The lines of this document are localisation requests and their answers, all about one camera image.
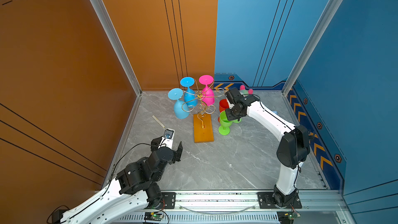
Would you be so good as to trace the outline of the red wine glass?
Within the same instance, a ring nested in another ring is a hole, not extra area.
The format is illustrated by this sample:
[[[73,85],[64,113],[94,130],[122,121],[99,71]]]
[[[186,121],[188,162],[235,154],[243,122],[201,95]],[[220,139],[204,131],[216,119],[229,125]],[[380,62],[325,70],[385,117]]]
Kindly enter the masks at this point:
[[[226,109],[229,109],[230,108],[230,106],[229,106],[229,103],[228,103],[228,100],[227,99],[222,99],[220,102],[219,102],[219,112],[221,113],[221,112],[223,112],[223,111],[225,111]]]

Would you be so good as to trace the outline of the green wine glass front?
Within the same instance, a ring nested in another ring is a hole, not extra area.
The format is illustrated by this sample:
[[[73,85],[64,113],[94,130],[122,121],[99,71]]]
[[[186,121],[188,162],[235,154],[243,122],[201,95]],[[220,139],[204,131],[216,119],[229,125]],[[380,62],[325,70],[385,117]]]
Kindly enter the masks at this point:
[[[218,129],[221,135],[228,135],[230,133],[231,121],[228,121],[226,111],[222,111],[219,116],[220,127]]]

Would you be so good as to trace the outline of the pink wine glass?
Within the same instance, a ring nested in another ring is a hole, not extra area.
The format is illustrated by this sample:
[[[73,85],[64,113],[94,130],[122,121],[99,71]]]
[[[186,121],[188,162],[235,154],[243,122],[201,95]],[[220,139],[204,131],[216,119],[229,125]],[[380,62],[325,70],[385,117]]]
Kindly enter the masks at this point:
[[[207,105],[213,105],[215,102],[215,95],[212,91],[212,85],[214,82],[214,78],[210,75],[202,75],[199,78],[200,84],[204,85],[205,88],[202,90],[202,101]]]

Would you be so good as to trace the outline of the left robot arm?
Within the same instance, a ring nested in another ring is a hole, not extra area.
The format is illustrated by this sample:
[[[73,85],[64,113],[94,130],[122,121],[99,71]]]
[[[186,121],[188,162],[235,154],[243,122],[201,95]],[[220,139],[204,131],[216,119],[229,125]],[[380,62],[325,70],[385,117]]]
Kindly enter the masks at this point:
[[[55,209],[48,224],[110,224],[120,217],[163,203],[158,182],[169,164],[179,162],[182,143],[172,150],[173,141],[165,137],[152,140],[151,154],[128,164],[107,186],[84,203]]]

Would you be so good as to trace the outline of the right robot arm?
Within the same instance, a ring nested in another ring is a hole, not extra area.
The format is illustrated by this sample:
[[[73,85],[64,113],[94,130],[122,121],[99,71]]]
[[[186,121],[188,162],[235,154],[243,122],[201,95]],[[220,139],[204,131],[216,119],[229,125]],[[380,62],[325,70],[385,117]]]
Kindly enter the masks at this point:
[[[281,163],[273,199],[279,208],[292,207],[299,200],[296,181],[303,163],[311,152],[310,134],[303,125],[294,125],[268,109],[256,94],[241,94],[233,88],[225,93],[229,107],[228,121],[250,117],[267,128],[279,141],[276,151]]]

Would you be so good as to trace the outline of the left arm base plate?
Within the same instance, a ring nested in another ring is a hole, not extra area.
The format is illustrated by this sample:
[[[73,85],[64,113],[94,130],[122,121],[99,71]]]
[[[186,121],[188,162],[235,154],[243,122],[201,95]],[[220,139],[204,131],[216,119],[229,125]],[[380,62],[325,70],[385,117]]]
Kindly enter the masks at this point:
[[[162,192],[162,198],[155,200],[154,205],[150,208],[154,209],[174,209],[176,204],[176,192]]]

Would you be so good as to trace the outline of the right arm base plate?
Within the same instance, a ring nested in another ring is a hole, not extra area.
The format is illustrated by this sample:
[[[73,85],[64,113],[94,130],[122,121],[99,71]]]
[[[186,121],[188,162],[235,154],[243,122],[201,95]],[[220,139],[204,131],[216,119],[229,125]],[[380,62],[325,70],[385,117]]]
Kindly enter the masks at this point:
[[[258,192],[258,202],[260,209],[271,208],[294,208],[301,209],[302,203],[299,198],[299,191],[295,190],[289,195],[283,195],[280,192]]]

